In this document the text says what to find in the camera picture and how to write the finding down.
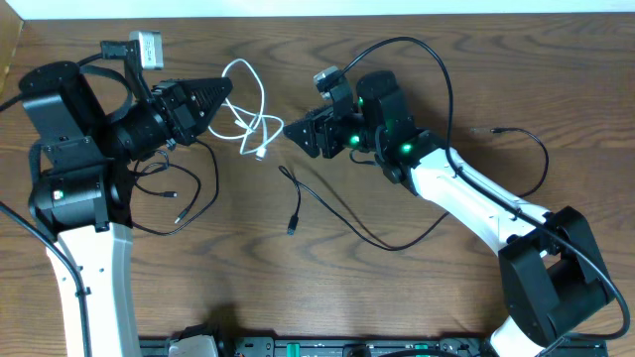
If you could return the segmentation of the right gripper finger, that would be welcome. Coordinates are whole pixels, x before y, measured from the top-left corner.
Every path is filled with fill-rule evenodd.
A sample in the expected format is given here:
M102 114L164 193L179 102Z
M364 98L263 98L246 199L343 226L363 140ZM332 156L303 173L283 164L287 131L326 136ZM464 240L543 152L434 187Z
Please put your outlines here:
M322 112L321 109L314 109L312 111L307 112L304 117L300 118L299 120L289 125L286 125L284 128L284 133L293 134L297 132L302 132L304 129L310 130L310 126L316 122L316 120L321 115L321 112Z
M315 135L310 130L287 129L285 130L285 136L298 145L309 157L316 158L320 154Z

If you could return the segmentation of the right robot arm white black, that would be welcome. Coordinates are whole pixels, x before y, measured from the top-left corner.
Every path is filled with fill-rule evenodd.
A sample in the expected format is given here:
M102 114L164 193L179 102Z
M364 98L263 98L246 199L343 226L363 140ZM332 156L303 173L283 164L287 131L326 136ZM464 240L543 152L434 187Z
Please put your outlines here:
M393 72L349 85L335 66L314 77L327 105L287 126L310 157L371 153L392 183L454 216L497 256L507 311L489 337L492 356L537 356L616 298L587 220L507 191L444 139L416 126Z

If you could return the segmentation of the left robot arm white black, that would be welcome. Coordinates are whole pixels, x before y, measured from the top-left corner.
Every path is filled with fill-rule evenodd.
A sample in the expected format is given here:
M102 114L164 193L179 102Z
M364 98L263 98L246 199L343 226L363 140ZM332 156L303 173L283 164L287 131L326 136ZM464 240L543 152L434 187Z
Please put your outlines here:
M40 139L30 161L28 229L46 246L71 356L138 356L131 289L134 161L198 141L232 90L227 77L170 79L101 108L72 61L40 66L20 82Z

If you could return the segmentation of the black usb cable thin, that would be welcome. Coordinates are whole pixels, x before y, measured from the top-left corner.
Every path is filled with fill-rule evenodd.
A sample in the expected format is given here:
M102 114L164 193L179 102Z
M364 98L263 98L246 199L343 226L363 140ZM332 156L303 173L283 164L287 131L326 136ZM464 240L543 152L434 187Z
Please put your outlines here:
M142 157L140 160L136 160L134 162L132 174L135 177L134 186L136 188L138 188L143 193L151 195L151 196L156 196L160 198L169 198L169 199L177 198L179 194L174 190L155 191L155 190L147 189L139 184L139 179L141 178L160 174L162 172L168 171L170 168L174 168L174 169L177 169L178 171L185 173L190 178L194 179L194 182L196 183L196 190L190 202L181 210L179 215L176 217L174 223L178 224L178 227L175 228L174 230L159 231L159 230L145 227L135 221L132 221L132 226L135 229L139 229L142 232L149 233L156 236L173 236L180 233L186 227L194 223L199 217L205 214L216 203L220 194L220 183L219 183L219 167L218 167L215 151L211 148L210 145L203 142L202 140L195 140L194 142L197 145L203 146L205 149L207 149L207 151L210 153L210 156L211 156L211 162L212 162L213 171L214 171L214 194L211 200L204 207L202 207L197 213L192 215L187 221L183 222L183 220L188 217L188 215L191 212L191 209L193 208L193 206L196 204L198 200L198 197L202 190L202 181L200 177L197 176L195 173L193 173L191 170L183 166L171 163L170 156L165 150L161 150L161 149L153 150L149 154L146 154L144 157ZM161 157L163 157L163 160L161 162L149 163L143 169L139 169L139 166L141 163L147 162L148 160L150 160L156 155L160 155Z

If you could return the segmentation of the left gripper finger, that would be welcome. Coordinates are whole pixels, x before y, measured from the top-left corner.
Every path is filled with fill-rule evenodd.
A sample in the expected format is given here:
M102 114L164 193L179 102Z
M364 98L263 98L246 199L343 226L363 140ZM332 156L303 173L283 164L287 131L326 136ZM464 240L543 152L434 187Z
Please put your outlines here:
M226 97L225 93L217 95L192 94L190 96L189 109L193 117L190 130L195 136L207 130Z
M227 77L203 79L178 79L173 91L173 101L184 102L194 96L200 102L221 102L233 89L232 81Z

